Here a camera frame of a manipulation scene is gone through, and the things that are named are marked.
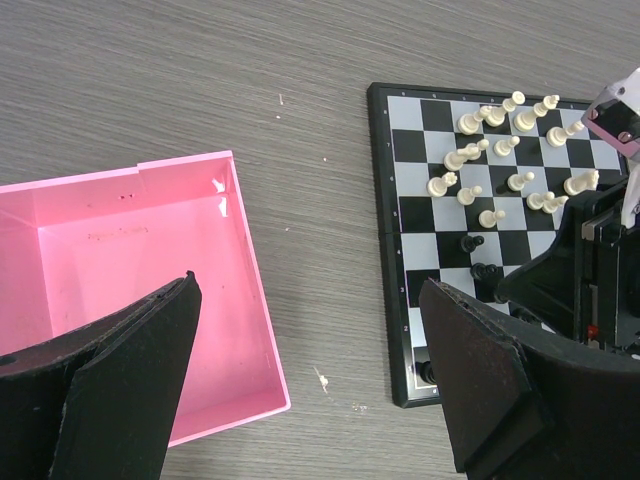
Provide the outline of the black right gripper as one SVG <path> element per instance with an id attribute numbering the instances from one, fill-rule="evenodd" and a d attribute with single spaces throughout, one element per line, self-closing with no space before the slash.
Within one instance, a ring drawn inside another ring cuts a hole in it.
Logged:
<path id="1" fill-rule="evenodd" d="M 639 356 L 639 227 L 623 224 L 627 180 L 569 199 L 551 246 L 502 279 L 511 302 L 554 332 Z"/>

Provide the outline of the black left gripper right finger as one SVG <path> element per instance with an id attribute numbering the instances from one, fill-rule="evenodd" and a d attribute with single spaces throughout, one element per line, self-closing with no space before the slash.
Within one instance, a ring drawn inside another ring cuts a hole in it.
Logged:
<path id="1" fill-rule="evenodd" d="M 499 312 L 433 280 L 419 306 L 459 473 L 635 479 L 639 363 Z"/>

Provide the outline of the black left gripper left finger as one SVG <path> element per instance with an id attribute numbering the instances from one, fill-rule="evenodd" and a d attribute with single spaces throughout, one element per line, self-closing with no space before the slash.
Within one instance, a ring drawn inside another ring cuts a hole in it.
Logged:
<path id="1" fill-rule="evenodd" d="M 157 479 L 198 327 L 193 272 L 1 357 L 4 479 Z"/>

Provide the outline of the black and white chessboard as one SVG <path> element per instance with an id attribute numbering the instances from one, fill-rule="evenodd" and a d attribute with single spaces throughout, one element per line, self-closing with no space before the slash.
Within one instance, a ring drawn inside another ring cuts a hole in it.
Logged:
<path id="1" fill-rule="evenodd" d="M 529 208 L 529 195 L 562 195 L 567 178 L 590 169 L 599 171 L 604 184 L 629 172 L 623 157 L 588 130 L 559 147 L 548 143 L 550 129 L 581 119 L 585 100 L 561 98 L 528 131 L 519 132 L 514 121 L 539 103 L 536 96 L 527 96 L 497 126 L 483 124 L 471 135 L 459 129 L 462 116 L 509 100 L 507 93 L 428 86 L 368 88 L 391 389 L 399 407 L 439 402 L 436 384 L 424 383 L 418 374 L 418 363 L 430 361 L 419 308 L 423 283 L 439 280 L 494 306 L 494 284 L 474 280 L 471 266 L 495 264 L 498 277 L 505 277 L 548 249 L 560 226 L 561 213 Z M 445 155 L 482 139 L 490 145 L 480 157 L 451 171 L 457 183 L 443 197 L 430 196 L 428 181 L 449 172 Z M 457 192 L 476 185 L 483 193 L 473 204 L 461 205 Z M 504 210 L 506 218 L 485 229 L 478 222 L 483 210 Z M 460 248 L 465 235 L 482 235 L 485 242 L 465 253 Z"/>

